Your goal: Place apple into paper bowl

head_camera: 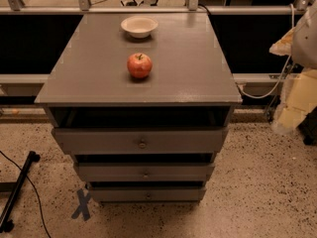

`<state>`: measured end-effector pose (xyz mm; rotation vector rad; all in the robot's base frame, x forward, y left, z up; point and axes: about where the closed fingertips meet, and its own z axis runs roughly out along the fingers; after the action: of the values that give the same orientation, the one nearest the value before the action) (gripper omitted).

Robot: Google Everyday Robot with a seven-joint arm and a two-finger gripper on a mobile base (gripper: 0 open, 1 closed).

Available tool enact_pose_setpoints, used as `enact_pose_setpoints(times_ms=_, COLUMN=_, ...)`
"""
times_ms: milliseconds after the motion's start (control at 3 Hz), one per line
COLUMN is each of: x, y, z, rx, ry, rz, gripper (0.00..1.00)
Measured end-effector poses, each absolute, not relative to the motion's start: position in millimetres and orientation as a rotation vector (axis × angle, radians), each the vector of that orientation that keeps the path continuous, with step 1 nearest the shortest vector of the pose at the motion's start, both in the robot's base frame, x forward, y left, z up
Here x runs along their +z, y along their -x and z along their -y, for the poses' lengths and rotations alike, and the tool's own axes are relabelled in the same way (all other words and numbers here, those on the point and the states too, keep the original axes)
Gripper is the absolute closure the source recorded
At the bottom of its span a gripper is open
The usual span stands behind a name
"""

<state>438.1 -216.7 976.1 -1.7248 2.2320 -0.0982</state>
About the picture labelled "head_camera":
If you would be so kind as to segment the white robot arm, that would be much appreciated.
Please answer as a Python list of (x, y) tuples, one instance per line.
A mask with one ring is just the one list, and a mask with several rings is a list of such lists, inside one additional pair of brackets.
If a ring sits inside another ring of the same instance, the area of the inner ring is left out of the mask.
[(269, 51), (278, 56), (291, 56), (303, 67), (297, 75), (289, 75), (283, 83), (271, 125), (277, 134), (295, 130), (317, 107), (317, 1)]

